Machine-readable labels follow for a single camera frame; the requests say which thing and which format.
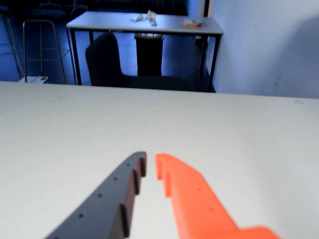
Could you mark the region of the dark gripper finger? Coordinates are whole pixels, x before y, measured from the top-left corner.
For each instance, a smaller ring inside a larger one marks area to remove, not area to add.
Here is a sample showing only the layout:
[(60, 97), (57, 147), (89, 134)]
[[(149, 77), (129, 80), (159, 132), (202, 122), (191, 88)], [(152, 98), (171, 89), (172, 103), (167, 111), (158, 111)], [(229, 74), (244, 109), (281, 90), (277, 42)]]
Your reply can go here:
[(48, 238), (128, 238), (135, 196), (140, 193), (146, 167), (147, 154), (144, 151), (130, 155)]

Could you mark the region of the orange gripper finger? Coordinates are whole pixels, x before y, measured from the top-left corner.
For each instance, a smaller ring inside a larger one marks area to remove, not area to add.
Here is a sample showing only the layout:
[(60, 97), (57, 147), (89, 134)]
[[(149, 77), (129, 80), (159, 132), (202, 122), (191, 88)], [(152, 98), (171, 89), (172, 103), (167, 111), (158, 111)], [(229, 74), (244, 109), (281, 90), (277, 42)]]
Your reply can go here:
[(181, 239), (276, 239), (269, 228), (239, 228), (202, 174), (166, 153), (155, 155), (157, 178), (171, 199)]

